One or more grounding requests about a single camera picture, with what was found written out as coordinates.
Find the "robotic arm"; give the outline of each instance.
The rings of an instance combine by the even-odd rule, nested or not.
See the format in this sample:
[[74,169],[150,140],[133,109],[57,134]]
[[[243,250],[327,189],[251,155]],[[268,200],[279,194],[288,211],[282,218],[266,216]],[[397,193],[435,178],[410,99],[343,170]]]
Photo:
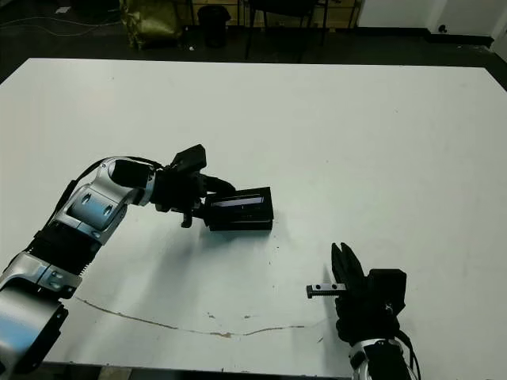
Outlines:
[[[121,223],[129,204],[154,203],[158,211],[181,212],[182,227],[190,227],[195,216],[213,228],[217,215],[224,218],[223,207],[218,207],[224,201],[216,201],[218,195],[226,196],[225,202],[232,196],[248,203],[250,192],[238,196],[231,184],[201,174],[205,166],[201,145],[180,152],[166,167],[142,158],[106,158],[67,186],[44,228],[0,276],[1,379],[30,372],[42,362],[68,315],[59,300],[72,297],[82,273]],[[96,168],[95,179],[73,193]],[[208,192],[216,193],[215,202],[204,205],[200,198]]]
[[[331,261],[337,283],[308,285],[307,297],[337,297],[336,327],[338,337],[351,346],[353,380],[421,380],[414,349],[397,318],[405,307],[406,273],[372,269],[365,276],[345,243],[341,243],[341,249],[332,245]],[[409,348],[408,366],[400,342]]]

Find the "dark floor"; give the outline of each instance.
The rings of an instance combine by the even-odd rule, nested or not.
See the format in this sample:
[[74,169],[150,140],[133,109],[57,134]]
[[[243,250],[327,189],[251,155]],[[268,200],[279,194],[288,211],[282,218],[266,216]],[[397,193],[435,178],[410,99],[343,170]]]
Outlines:
[[[14,0],[0,9],[0,82],[3,82],[29,57],[149,59],[169,61],[262,62],[296,63],[302,46],[301,31],[297,29],[256,30],[250,58],[244,60],[246,30],[230,27],[227,46],[214,49],[204,46],[198,28],[187,31],[183,41],[172,46],[137,51],[128,45],[128,38],[120,24],[90,30],[90,27],[70,25],[49,20],[25,21],[62,34],[81,36],[53,36],[34,26],[5,25],[23,17],[58,17],[85,23],[118,21],[114,1],[105,0],[100,10],[90,6],[98,0],[74,0],[87,7],[73,7],[68,13],[55,14],[59,6],[71,0]],[[328,32],[320,46],[320,31],[307,38],[303,63],[332,64],[394,64],[485,67],[507,89],[507,64],[483,46],[435,44],[420,36],[365,36],[355,32]]]

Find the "chair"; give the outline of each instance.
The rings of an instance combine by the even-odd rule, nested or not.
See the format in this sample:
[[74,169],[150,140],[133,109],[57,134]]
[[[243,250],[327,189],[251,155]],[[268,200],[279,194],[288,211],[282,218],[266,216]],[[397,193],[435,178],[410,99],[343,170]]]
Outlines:
[[[277,13],[284,16],[299,17],[299,27],[303,25],[303,19],[308,17],[307,30],[309,31],[311,20],[314,15],[314,7],[318,0],[249,0],[250,4],[250,28],[246,42],[245,59],[248,59],[250,45],[252,44],[252,31],[254,29],[255,13],[260,10],[264,13],[264,26],[268,28],[267,13]],[[304,52],[304,45],[299,53],[298,63]]]

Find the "cable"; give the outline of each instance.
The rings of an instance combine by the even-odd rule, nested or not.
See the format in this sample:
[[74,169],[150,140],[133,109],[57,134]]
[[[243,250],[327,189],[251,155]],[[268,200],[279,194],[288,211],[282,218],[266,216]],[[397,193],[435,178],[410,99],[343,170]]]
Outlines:
[[16,20],[2,22],[0,24],[0,26],[9,25],[9,24],[15,24],[15,23],[20,22],[20,21],[29,21],[29,20],[51,20],[51,21],[58,21],[58,22],[63,22],[63,23],[67,23],[67,24],[81,25],[81,26],[104,26],[103,24],[87,24],[87,23],[84,23],[84,22],[78,22],[78,21],[72,21],[72,20],[64,20],[64,19],[55,18],[55,17],[42,17],[42,16],[18,18]]
[[422,380],[421,368],[419,368],[419,361],[417,360],[417,356],[415,355],[414,346],[412,345],[410,338],[402,330],[398,330],[398,332],[396,333],[396,337],[400,339],[403,342],[403,344],[405,344],[408,347],[410,357],[410,369],[412,371],[414,370],[414,362],[415,362],[415,367],[417,369],[417,378],[419,380]]
[[47,28],[45,28],[44,26],[40,26],[40,25],[31,25],[31,24],[18,24],[18,25],[7,25],[7,26],[0,26],[0,29],[7,29],[7,28],[17,28],[17,27],[25,27],[25,26],[28,26],[28,27],[32,27],[32,28],[38,28],[38,29],[42,29],[44,30],[46,33],[49,33],[53,36],[57,36],[57,37],[78,37],[78,36],[84,36],[85,34],[91,32],[92,30],[94,29],[97,29],[98,27],[100,26],[108,26],[108,25],[118,25],[120,23],[120,21],[118,22],[110,22],[108,24],[101,24],[101,25],[98,25],[98,26],[94,26],[88,30],[86,30],[85,32],[81,32],[81,33],[72,33],[72,34],[62,34],[62,33],[55,33]]
[[[38,29],[44,30],[46,33],[49,33],[49,34],[51,34],[53,36],[57,36],[57,37],[78,37],[78,36],[84,36],[85,34],[91,32],[92,30],[94,30],[96,28],[100,28],[101,26],[118,25],[120,23],[120,21],[109,22],[109,23],[106,22],[106,21],[111,20],[111,18],[113,18],[114,16],[115,16],[114,14],[108,16],[100,24],[84,24],[82,22],[77,22],[77,21],[60,20],[59,18],[54,18],[54,17],[26,17],[26,18],[19,18],[17,20],[11,20],[11,21],[7,21],[5,23],[2,23],[2,24],[0,24],[0,29],[28,26],[28,27],[33,27],[33,28],[38,28]],[[52,30],[47,29],[44,26],[40,26],[40,25],[34,25],[34,24],[17,24],[16,25],[16,23],[19,21],[27,21],[27,20],[35,20],[35,19],[48,19],[48,20],[53,20],[53,21],[66,22],[66,23],[70,23],[73,25],[91,26],[91,28],[86,30],[85,32],[68,33],[68,34],[65,33],[64,34],[64,33],[55,33]]]

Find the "yellow bag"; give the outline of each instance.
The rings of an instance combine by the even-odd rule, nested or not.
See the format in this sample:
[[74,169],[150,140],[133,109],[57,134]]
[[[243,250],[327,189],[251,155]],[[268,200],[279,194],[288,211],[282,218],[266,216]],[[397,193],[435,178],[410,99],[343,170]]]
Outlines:
[[120,12],[132,47],[177,40],[183,33],[176,5],[169,0],[120,0]]

